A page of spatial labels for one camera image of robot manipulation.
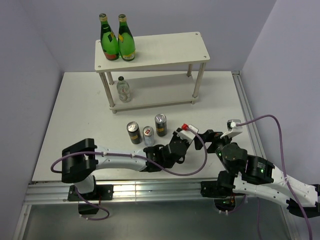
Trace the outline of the black can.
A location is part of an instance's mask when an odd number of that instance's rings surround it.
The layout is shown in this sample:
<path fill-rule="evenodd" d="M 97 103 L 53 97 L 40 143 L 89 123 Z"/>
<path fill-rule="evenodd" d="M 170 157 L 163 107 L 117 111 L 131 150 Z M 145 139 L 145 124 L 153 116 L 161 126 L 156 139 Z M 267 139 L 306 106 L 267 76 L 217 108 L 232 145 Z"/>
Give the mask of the black can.
<path fill-rule="evenodd" d="M 160 113 L 154 118 L 156 133 L 159 137 L 164 137 L 167 134 L 167 117 Z"/>
<path fill-rule="evenodd" d="M 138 145 L 142 142 L 140 127 L 136 121 L 129 122 L 126 126 L 126 130 L 133 144 Z"/>

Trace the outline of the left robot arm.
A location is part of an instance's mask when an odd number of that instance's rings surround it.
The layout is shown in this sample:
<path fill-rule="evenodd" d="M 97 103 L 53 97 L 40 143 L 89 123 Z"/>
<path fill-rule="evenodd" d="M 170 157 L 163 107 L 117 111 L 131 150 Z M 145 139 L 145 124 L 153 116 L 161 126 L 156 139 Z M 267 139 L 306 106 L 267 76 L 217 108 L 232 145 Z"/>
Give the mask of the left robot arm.
<path fill-rule="evenodd" d="M 61 181 L 74 184 L 86 200 L 96 197 L 98 188 L 94 171 L 126 169 L 136 172 L 169 172 L 175 164 L 182 164 L 196 135 L 178 128 L 166 145 L 148 146 L 133 153 L 112 152 L 98 147 L 93 138 L 85 138 L 62 150 Z"/>

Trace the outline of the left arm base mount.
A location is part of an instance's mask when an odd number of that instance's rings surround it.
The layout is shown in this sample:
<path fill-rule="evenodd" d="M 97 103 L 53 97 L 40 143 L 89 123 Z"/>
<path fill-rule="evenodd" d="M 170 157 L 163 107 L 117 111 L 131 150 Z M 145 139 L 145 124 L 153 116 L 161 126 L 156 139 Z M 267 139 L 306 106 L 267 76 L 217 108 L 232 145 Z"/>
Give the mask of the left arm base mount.
<path fill-rule="evenodd" d="M 95 207 L 87 204 L 87 203 L 79 203 L 78 204 L 78 213 L 81 215 L 95 215 L 98 213 L 99 209 L 97 207 L 100 206 L 101 201 L 110 201 L 113 199 L 114 186 L 112 184 L 98 184 L 94 186 L 93 192 L 79 194 L 76 193 L 76 187 L 71 185 L 69 187 L 68 202 L 83 202 L 85 199 L 88 202 L 98 201 L 97 204 L 94 204 Z"/>

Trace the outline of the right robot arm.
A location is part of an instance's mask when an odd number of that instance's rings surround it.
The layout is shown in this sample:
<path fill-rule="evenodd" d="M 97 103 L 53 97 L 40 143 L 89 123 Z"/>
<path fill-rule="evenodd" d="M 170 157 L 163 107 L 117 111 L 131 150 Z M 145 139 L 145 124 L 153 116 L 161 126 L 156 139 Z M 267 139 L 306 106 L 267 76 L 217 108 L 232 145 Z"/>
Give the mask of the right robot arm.
<path fill-rule="evenodd" d="M 224 167 L 217 180 L 200 183 L 205 198 L 251 195 L 285 207 L 292 215 L 315 218 L 320 215 L 319 184 L 306 184 L 285 175 L 272 162 L 250 155 L 222 132 L 207 130 L 195 139 L 195 149 L 209 143 L 207 152 L 216 154 Z"/>

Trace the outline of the silver can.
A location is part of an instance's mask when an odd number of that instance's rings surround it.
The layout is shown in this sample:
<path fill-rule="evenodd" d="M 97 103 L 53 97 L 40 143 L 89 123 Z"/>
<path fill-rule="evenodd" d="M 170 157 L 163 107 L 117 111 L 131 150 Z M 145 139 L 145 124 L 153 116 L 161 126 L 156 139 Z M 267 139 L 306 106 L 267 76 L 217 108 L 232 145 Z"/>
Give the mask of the silver can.
<path fill-rule="evenodd" d="M 151 126 L 145 126 L 142 131 L 143 141 L 147 147 L 152 147 L 155 143 L 154 129 Z"/>

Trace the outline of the clear bottle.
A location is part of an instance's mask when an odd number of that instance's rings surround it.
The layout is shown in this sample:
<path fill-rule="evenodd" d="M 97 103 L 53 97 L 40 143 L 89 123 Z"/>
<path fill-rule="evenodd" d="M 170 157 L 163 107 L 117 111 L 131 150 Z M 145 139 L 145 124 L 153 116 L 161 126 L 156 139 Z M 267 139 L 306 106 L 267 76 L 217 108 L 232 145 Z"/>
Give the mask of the clear bottle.
<path fill-rule="evenodd" d="M 128 103 L 131 101 L 132 98 L 131 98 L 130 86 L 128 82 L 125 81 L 123 76 L 118 77 L 116 88 L 117 88 L 118 97 L 123 103 Z"/>

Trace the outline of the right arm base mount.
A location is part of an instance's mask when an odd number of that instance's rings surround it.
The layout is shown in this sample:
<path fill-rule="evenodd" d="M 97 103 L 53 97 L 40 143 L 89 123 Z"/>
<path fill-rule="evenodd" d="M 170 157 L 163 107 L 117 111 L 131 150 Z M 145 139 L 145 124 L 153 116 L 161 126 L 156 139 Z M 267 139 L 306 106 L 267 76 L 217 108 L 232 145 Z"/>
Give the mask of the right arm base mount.
<path fill-rule="evenodd" d="M 233 211 L 236 208 L 233 185 L 218 180 L 201 181 L 200 194 L 204 198 L 212 198 L 214 207 L 221 212 Z"/>

